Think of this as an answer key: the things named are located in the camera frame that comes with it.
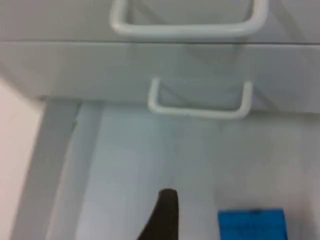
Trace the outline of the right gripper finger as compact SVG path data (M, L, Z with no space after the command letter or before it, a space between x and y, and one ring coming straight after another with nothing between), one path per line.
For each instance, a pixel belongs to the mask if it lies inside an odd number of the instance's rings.
M138 240L177 240L179 238L179 197L172 188L159 191L157 201Z

